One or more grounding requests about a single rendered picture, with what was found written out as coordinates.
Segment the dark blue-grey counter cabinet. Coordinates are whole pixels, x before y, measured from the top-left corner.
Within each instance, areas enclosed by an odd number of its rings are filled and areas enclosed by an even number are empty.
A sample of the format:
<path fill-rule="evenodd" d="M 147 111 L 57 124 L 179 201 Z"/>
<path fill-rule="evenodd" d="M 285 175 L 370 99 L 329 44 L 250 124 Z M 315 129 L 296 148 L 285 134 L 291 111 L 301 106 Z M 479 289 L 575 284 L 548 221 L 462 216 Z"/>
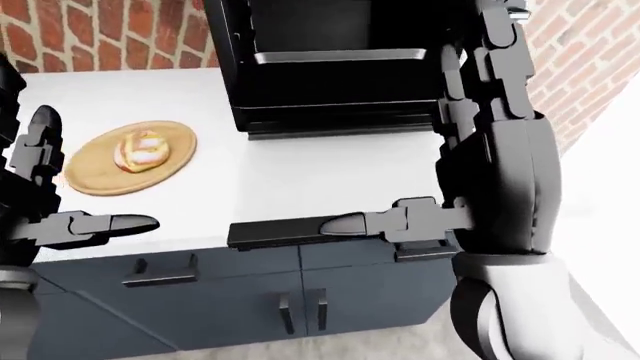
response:
<path fill-rule="evenodd" d="M 151 269 L 198 257 L 199 280 L 128 288 L 138 258 Z M 236 251 L 210 248 L 37 263 L 41 323 L 29 360 L 108 360 L 425 323 L 455 285 L 450 259 L 396 263 L 379 243 Z M 319 332 L 311 290 L 325 288 Z M 290 294 L 295 333 L 281 320 Z"/>

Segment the grey metal oven tray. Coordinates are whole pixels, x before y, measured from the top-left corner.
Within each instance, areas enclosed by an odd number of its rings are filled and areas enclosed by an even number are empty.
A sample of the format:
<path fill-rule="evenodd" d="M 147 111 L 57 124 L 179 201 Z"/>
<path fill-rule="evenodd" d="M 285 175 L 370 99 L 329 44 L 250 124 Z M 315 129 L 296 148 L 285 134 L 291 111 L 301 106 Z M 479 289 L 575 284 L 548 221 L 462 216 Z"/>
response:
<path fill-rule="evenodd" d="M 255 53 L 257 64 L 311 63 L 311 62 L 359 62 L 386 60 L 421 60 L 425 49 L 373 49 L 373 50 L 327 50 L 304 52 Z"/>

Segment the black toaster oven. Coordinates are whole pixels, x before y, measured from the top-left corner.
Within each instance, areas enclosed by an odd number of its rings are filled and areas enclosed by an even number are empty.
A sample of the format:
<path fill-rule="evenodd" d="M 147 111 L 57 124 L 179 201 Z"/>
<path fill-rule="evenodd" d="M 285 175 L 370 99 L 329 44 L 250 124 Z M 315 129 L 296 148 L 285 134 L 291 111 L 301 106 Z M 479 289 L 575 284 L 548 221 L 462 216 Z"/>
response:
<path fill-rule="evenodd" d="M 203 0 L 236 128 L 253 140 L 422 131 L 440 114 L 452 0 Z M 425 49 L 259 65 L 255 53 Z"/>

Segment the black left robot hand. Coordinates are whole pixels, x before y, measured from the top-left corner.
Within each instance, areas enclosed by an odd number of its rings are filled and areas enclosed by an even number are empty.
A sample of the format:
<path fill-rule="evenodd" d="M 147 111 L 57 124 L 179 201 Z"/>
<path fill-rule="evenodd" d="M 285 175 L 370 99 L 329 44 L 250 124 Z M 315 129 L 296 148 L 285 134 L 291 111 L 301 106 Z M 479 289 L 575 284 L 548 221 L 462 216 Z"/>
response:
<path fill-rule="evenodd" d="M 19 134 L 18 97 L 26 88 L 0 52 L 0 266 L 28 267 L 41 248 L 64 251 L 106 245 L 110 239 L 160 227 L 147 215 L 60 212 L 53 182 L 64 162 L 59 113 L 42 105 Z"/>

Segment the round wooden plate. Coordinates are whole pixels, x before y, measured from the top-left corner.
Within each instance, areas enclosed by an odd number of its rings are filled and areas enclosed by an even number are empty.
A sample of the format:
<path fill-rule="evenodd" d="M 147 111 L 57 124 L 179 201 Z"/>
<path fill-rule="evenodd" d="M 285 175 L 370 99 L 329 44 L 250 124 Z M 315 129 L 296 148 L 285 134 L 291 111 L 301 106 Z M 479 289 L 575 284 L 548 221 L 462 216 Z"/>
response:
<path fill-rule="evenodd" d="M 171 148 L 168 160 L 142 173 L 127 173 L 113 162 L 114 148 L 125 134 L 151 130 L 165 137 Z M 108 197 L 142 191 L 169 179 L 189 163 L 197 149 L 195 132 L 179 122 L 152 121 L 126 125 L 101 134 L 81 147 L 68 162 L 65 177 L 76 191 Z"/>

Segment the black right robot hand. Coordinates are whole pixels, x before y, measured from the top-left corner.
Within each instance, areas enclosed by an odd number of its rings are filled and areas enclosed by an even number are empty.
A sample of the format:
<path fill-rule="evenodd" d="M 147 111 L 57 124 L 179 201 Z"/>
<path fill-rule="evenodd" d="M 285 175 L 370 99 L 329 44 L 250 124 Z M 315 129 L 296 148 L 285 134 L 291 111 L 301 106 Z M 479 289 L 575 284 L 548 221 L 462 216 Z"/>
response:
<path fill-rule="evenodd" d="M 559 154 L 550 122 L 526 85 L 534 66 L 518 0 L 452 0 L 450 38 L 440 53 L 444 143 L 436 163 L 443 198 L 397 200 L 385 212 L 324 222 L 336 237 L 390 243 L 457 237 L 463 250 L 539 263 L 550 250 L 561 200 Z"/>

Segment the golden glazed scone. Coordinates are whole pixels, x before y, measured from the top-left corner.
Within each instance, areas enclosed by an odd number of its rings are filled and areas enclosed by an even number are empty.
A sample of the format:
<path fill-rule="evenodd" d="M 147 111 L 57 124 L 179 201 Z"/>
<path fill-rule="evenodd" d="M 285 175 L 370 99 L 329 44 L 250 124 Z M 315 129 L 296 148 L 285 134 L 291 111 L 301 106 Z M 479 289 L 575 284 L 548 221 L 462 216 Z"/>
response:
<path fill-rule="evenodd" d="M 127 173 L 142 173 L 164 164 L 171 155 L 168 141 L 151 130 L 125 134 L 114 148 L 113 162 Z"/>

